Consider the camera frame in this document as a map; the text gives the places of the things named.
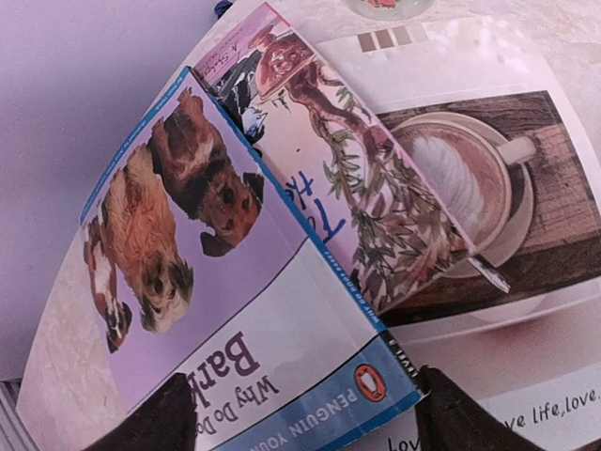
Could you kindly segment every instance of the cup handle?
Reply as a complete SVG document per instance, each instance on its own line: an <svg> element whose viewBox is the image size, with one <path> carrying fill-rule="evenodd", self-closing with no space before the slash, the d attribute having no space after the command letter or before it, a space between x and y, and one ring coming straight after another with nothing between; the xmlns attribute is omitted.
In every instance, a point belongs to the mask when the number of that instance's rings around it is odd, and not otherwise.
<svg viewBox="0 0 601 451"><path fill-rule="evenodd" d="M526 136L502 144L497 150L508 166L528 162L536 155L536 146Z"/></svg>

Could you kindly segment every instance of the blue object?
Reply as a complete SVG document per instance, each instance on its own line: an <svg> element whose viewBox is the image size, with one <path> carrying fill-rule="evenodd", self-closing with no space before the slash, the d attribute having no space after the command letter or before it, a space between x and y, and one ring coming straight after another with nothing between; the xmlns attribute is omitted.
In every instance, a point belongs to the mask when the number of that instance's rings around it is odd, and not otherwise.
<svg viewBox="0 0 601 451"><path fill-rule="evenodd" d="M225 12L230 9L232 6L232 2L228 2L227 0L222 0L217 5L215 5L215 14L217 14L217 19L221 19Z"/></svg>

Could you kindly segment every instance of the latte art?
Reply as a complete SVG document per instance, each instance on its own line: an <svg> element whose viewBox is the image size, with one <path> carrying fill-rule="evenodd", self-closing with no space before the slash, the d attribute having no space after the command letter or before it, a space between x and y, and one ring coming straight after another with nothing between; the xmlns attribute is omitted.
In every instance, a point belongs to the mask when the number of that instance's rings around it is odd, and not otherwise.
<svg viewBox="0 0 601 451"><path fill-rule="evenodd" d="M412 158L458 223L475 235L485 207L477 178L459 151L436 136L413 140Z"/></svg>

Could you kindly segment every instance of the white table surface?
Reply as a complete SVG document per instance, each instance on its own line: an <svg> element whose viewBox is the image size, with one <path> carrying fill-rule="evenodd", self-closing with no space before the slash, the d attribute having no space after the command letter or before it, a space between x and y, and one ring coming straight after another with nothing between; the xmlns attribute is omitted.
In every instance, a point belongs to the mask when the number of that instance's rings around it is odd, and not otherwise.
<svg viewBox="0 0 601 451"><path fill-rule="evenodd" d="M238 0L182 66L195 63L260 3L262 0ZM313 43L388 26L356 16L346 9L344 0L271 0L271 3ZM513 14L531 34L599 154L601 3L439 0L433 9L410 22L481 14ZM125 417L109 373L105 344L94 322L93 304L82 302L89 297L82 252L80 238L75 236L42 315L18 403L18 412L42 451L81 449Z"/></svg>

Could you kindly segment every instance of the coffee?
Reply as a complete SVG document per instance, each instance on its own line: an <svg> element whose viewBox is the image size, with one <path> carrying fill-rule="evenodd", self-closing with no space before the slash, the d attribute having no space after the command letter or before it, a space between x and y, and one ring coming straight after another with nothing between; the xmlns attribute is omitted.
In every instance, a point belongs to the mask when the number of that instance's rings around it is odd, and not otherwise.
<svg viewBox="0 0 601 451"><path fill-rule="evenodd" d="M477 249L501 231L511 186L496 149L455 124L408 124L396 139Z"/></svg>

